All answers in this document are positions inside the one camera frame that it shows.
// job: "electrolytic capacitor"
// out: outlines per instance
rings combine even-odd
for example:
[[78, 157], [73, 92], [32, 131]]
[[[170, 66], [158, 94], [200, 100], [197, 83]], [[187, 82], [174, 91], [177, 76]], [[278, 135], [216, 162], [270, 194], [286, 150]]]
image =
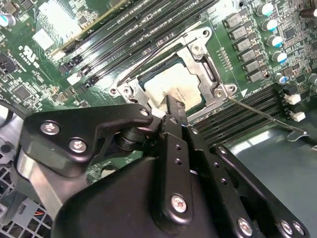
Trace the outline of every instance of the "electrolytic capacitor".
[[278, 26], [278, 23], [274, 19], [266, 19], [262, 22], [261, 28], [264, 31], [274, 31]]
[[317, 17], [317, 9], [309, 8], [301, 11], [300, 16], [303, 18]]
[[313, 93], [316, 93], [316, 94], [317, 94], [317, 86], [316, 86], [316, 85], [312, 85], [312, 86], [311, 86], [311, 91], [312, 91]]
[[287, 60], [287, 54], [281, 51], [275, 51], [272, 54], [272, 60], [279, 63], [284, 63]]
[[309, 76], [308, 80], [309, 80], [309, 82], [310, 82], [312, 85], [317, 86], [317, 74], [312, 73], [312, 74]]
[[285, 77], [283, 74], [281, 73], [277, 73], [274, 77], [274, 79], [276, 80], [277, 83], [279, 84], [284, 84], [287, 81], [287, 77]]
[[257, 8], [258, 16], [270, 16], [273, 13], [273, 5], [271, 3], [262, 3]]
[[1, 13], [0, 14], [0, 26], [11, 27], [16, 24], [15, 17], [11, 14]]
[[268, 46], [281, 47], [283, 43], [283, 38], [280, 36], [271, 35], [267, 38], [266, 43]]

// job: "black ram slot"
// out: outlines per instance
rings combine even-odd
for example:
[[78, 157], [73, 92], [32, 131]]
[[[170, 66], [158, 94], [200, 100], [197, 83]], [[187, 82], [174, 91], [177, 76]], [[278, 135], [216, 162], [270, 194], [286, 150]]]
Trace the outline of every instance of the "black ram slot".
[[[281, 87], [274, 84], [242, 102], [277, 119], [288, 119], [290, 108], [283, 95]], [[208, 146], [212, 146], [232, 142], [269, 123], [271, 121], [261, 115], [234, 104], [197, 123], [195, 127], [202, 133]]]
[[[201, 3], [200, 5], [196, 5], [196, 6], [192, 7], [192, 8], [191, 8], [191, 11], [186, 12], [186, 14], [180, 15], [181, 17], [180, 17], [179, 19], [177, 19], [177, 20], [174, 20], [174, 21], [172, 22], [172, 24], [168, 25], [168, 27], [165, 27], [165, 28], [164, 28], [164, 31], [166, 32], [166, 31], [168, 31], [168, 30], [170, 30], [170, 29], [173, 29], [173, 28], [175, 28], [175, 27], [178, 27], [178, 28], [179, 28], [179, 27], [180, 27], [180, 24], [184, 24], [184, 23], [186, 23], [186, 22], [192, 22], [192, 23], [193, 23], [193, 22], [194, 22], [194, 19], [196, 19], [197, 16], [199, 16], [199, 14], [200, 14], [201, 12], [205, 11], [207, 8], [209, 8], [209, 7], [210, 7], [212, 4], [214, 4], [215, 2], [216, 2], [215, 0], [206, 0], [205, 2]], [[155, 26], [161, 25], [163, 22], [167, 21], [168, 19], [169, 19], [168, 16], [165, 17], [164, 19], [162, 19], [162, 20], [161, 20], [158, 24], [156, 24]], [[92, 79], [92, 81], [93, 81], [94, 84], [95, 84], [95, 83], [97, 82], [96, 77], [97, 77], [97, 78], [103, 78], [103, 77], [106, 76], [106, 75], [109, 73], [109, 71], [111, 71], [114, 67], [118, 67], [118, 65], [119, 65], [120, 63], [122, 63], [123, 61], [126, 61], [127, 58], [131, 57], [134, 53], [138, 52], [140, 49], [145, 48], [145, 46], [147, 46], [150, 42], [155, 41], [155, 39], [158, 39], [159, 36], [161, 36], [161, 35], [162, 35], [162, 33], [161, 33], [160, 31], [156, 32], [154, 35], [152, 35], [151, 38], [148, 39], [148, 41], [146, 41], [145, 44], [140, 44], [140, 45], [138, 45], [137, 50], [133, 50], [133, 52], [131, 52], [131, 51], [126, 52], [126, 53], [124, 54], [124, 57], [120, 57], [120, 58], [117, 59], [117, 61], [115, 62], [115, 65], [112, 65], [113, 62], [112, 62], [111, 64], [107, 65], [107, 66], [105, 67], [105, 68], [107, 68], [107, 69], [103, 68], [103, 69], [101, 69], [100, 71], [98, 71], [97, 73], [95, 73], [93, 76], [91, 76], [90, 79], [88, 79], [88, 80], [86, 81], [85, 84], [89, 85], [89, 87], [90, 87], [90, 86], [93, 86], [93, 84], [90, 82], [91, 79]], [[132, 44], [133, 42], [135, 42], [135, 40], [130, 41], [129, 43], [127, 43], [127, 45], [130, 45], [130, 44]], [[122, 48], [116, 49], [116, 51], [112, 51], [112, 52], [111, 52], [111, 55], [108, 56], [107, 59], [112, 58], [112, 57], [113, 57], [114, 55], [116, 55], [116, 54], [118, 53], [118, 51], [120, 51], [121, 49], [122, 49]]]

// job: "chip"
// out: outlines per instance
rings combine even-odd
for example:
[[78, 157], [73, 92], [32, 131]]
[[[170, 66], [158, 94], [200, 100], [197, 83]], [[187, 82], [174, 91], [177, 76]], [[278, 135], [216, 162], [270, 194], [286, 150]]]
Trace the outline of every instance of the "chip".
[[253, 62], [251, 62], [251, 63], [249, 63], [249, 64], [244, 66], [244, 69], [248, 73], [250, 73], [250, 72], [252, 72], [252, 71], [254, 71], [254, 70], [258, 69], [258, 68], [260, 68], [260, 65], [259, 65], [259, 62], [257, 60], [255, 60], [255, 61], [253, 61]]
[[298, 76], [298, 77], [296, 78], [296, 81], [297, 81], [298, 83], [304, 82], [304, 81], [305, 81], [305, 76], [303, 76], [303, 75]]
[[25, 0], [23, 3], [21, 3], [22, 4], [22, 6], [26, 9], [26, 10], [28, 10], [28, 9], [30, 9], [32, 6], [33, 6], [33, 3], [32, 3], [32, 1], [31, 0]]
[[20, 99], [22, 102], [25, 101], [28, 97], [31, 96], [31, 94], [25, 89], [24, 86], [18, 87], [14, 91], [15, 96], [17, 96], [18, 99]]
[[284, 76], [291, 76], [293, 74], [293, 67], [287, 67], [283, 70]]
[[254, 74], [249, 76], [249, 80], [252, 83], [254, 83], [254, 82], [256, 82], [256, 81], [258, 81], [260, 79], [263, 79], [263, 75], [262, 75], [262, 73], [260, 71], [258, 71], [258, 72], [256, 72], [256, 73], [254, 73]]
[[242, 21], [240, 14], [234, 13], [229, 16], [224, 22], [228, 28], [238, 25]]
[[17, 12], [17, 8], [11, 2], [7, 2], [3, 7], [7, 13], [10, 13], [12, 15]]
[[235, 30], [230, 32], [232, 39], [238, 40], [239, 38], [245, 36], [247, 34], [247, 30], [244, 26], [240, 26]]
[[85, 18], [85, 16], [82, 16], [81, 18], [79, 18], [78, 22], [79, 24], [85, 24], [87, 22], [87, 18]]
[[295, 36], [295, 30], [294, 30], [294, 28], [291, 28], [291, 29], [285, 31], [285, 36], [286, 36], [287, 39], [289, 39], [289, 38]]
[[248, 62], [249, 60], [252, 60], [254, 57], [256, 56], [256, 54], [254, 53], [253, 50], [249, 50], [245, 53], [243, 53], [240, 58], [243, 62]]
[[312, 43], [312, 47], [313, 47], [314, 50], [317, 49], [317, 41], [315, 41], [315, 42]]
[[236, 49], [241, 52], [241, 51], [244, 51], [247, 48], [249, 48], [251, 46], [251, 43], [250, 43], [250, 40], [248, 38], [245, 38], [245, 39], [242, 39], [242, 40], [236, 42], [234, 45], [235, 45]]

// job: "silver screw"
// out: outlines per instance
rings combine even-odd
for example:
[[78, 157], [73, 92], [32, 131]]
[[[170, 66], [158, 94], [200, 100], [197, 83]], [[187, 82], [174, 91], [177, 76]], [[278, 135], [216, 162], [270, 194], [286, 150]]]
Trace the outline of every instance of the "silver screw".
[[178, 123], [178, 121], [174, 117], [170, 117], [169, 120], [174, 124]]
[[147, 110], [145, 110], [145, 109], [140, 109], [140, 113], [142, 114], [142, 115], [144, 115], [144, 116], [148, 116], [150, 113], [147, 111]]
[[185, 200], [178, 195], [172, 196], [171, 203], [172, 203], [173, 208], [179, 213], [184, 213], [187, 209], [187, 205], [186, 205]]
[[292, 235], [293, 231], [290, 225], [286, 221], [281, 221], [281, 225], [287, 234]]
[[87, 150], [87, 145], [82, 140], [74, 139], [69, 143], [69, 148], [76, 153], [83, 153]]
[[46, 122], [41, 125], [41, 131], [47, 135], [56, 135], [59, 133], [59, 127], [55, 123]]
[[223, 95], [223, 90], [222, 89], [216, 89], [214, 91], [214, 93], [215, 93], [216, 97], [221, 98], [222, 95]]
[[223, 148], [223, 147], [219, 147], [219, 150], [220, 150], [220, 152], [222, 153], [222, 154], [227, 154], [227, 152], [226, 152], [226, 150]]
[[124, 87], [124, 88], [123, 88], [123, 93], [124, 93], [125, 95], [131, 95], [131, 94], [132, 94], [132, 90], [131, 90], [130, 87]]
[[293, 222], [293, 226], [295, 227], [295, 229], [302, 235], [305, 235], [305, 232], [303, 231], [303, 229], [301, 228], [301, 226], [297, 223], [297, 222]]
[[198, 135], [198, 131], [197, 131], [195, 128], [192, 128], [192, 132], [193, 132], [195, 135]]
[[192, 45], [191, 50], [192, 50], [192, 53], [196, 56], [202, 52], [202, 48], [197, 45]]
[[242, 230], [242, 232], [246, 236], [249, 236], [249, 237], [252, 236], [252, 228], [246, 220], [244, 220], [243, 218], [239, 218], [238, 225], [239, 225], [239, 228]]

